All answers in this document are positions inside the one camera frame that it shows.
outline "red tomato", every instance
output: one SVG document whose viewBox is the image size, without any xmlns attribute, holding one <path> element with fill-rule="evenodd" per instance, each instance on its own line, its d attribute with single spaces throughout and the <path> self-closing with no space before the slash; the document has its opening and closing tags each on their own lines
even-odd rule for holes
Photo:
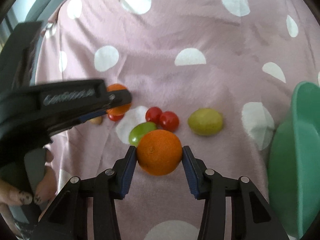
<svg viewBox="0 0 320 240">
<path fill-rule="evenodd" d="M 111 121 L 114 121 L 114 122 L 117 122 L 117 121 L 121 120 L 123 117 L 124 117 L 124 114 L 123 114 L 123 115 L 112 115 L 112 114 L 108 114 L 108 118 L 109 118 Z"/>
<path fill-rule="evenodd" d="M 162 128 L 169 132 L 174 132 L 177 130 L 180 124 L 179 117 L 171 111 L 163 112 L 159 121 Z"/>
<path fill-rule="evenodd" d="M 159 118 L 161 114 L 162 114 L 162 111 L 159 107 L 154 106 L 152 108 L 149 108 L 148 111 L 146 112 L 146 121 L 159 124 Z"/>
</svg>

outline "orange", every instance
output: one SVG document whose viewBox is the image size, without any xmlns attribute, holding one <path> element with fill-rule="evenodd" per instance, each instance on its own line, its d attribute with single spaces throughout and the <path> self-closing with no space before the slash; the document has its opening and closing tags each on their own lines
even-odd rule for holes
<svg viewBox="0 0 320 240">
<path fill-rule="evenodd" d="M 121 85 L 121 84 L 113 84 L 107 87 L 107 91 L 116 91 L 116 90 L 122 90 L 122 89 L 127 89 L 125 86 Z M 119 115 L 123 115 L 125 112 L 127 112 L 131 107 L 131 103 L 124 105 L 124 106 L 118 106 L 115 108 L 111 108 L 107 110 L 108 114 L 114 115 L 114 116 L 119 116 Z"/>
<path fill-rule="evenodd" d="M 142 137 L 137 147 L 140 167 L 155 176 L 173 172 L 182 159 L 179 138 L 166 130 L 153 130 Z"/>
</svg>

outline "fingernail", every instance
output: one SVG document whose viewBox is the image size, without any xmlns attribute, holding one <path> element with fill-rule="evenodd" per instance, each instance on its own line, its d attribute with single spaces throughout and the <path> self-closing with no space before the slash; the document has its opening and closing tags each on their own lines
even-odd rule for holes
<svg viewBox="0 0 320 240">
<path fill-rule="evenodd" d="M 20 191 L 19 197 L 21 203 L 23 203 L 24 205 L 29 205 L 32 202 L 32 196 L 28 192 Z"/>
<path fill-rule="evenodd" d="M 33 201 L 34 201 L 35 204 L 37 204 L 37 205 L 42 204 L 42 199 L 41 199 L 38 195 L 35 195 Z"/>
</svg>

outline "metal rivet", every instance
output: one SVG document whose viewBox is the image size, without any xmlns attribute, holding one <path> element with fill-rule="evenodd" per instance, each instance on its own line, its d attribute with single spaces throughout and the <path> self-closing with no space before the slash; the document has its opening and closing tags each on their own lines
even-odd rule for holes
<svg viewBox="0 0 320 240">
<path fill-rule="evenodd" d="M 72 177 L 72 178 L 70 179 L 70 182 L 73 183 L 73 184 L 77 183 L 78 181 L 79 181 L 79 178 L 78 178 L 78 177 Z"/>
<path fill-rule="evenodd" d="M 248 183 L 250 180 L 249 180 L 248 177 L 243 176 L 243 177 L 241 177 L 241 181 L 242 181 L 243 183 Z"/>
<path fill-rule="evenodd" d="M 116 96 L 115 96 L 114 94 L 112 94 L 112 95 L 109 96 L 109 99 L 110 99 L 110 100 L 114 100 L 115 98 L 116 98 Z"/>
<path fill-rule="evenodd" d="M 115 171 L 113 169 L 107 169 L 105 174 L 107 175 L 113 175 L 115 173 Z"/>
<path fill-rule="evenodd" d="M 207 175 L 213 175 L 213 174 L 214 174 L 214 170 L 213 170 L 213 169 L 206 169 L 206 170 L 205 170 L 205 174 L 207 174 Z"/>
</svg>

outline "human hand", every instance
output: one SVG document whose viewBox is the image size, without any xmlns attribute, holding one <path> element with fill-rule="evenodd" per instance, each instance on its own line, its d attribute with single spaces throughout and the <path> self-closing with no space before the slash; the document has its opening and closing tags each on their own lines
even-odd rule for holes
<svg viewBox="0 0 320 240">
<path fill-rule="evenodd" d="M 52 160 L 52 154 L 47 150 L 47 164 Z M 9 228 L 16 236 L 20 236 L 20 232 L 14 223 L 13 216 L 8 206 L 28 205 L 32 201 L 34 201 L 37 205 L 41 205 L 42 203 L 45 203 L 47 201 L 49 201 L 50 203 L 55 197 L 56 190 L 57 183 L 55 179 L 55 173 L 50 166 L 45 167 L 44 178 L 37 185 L 34 198 L 30 192 L 20 191 L 9 183 L 0 179 L 0 213 L 3 216 L 5 222 L 8 224 Z"/>
</svg>

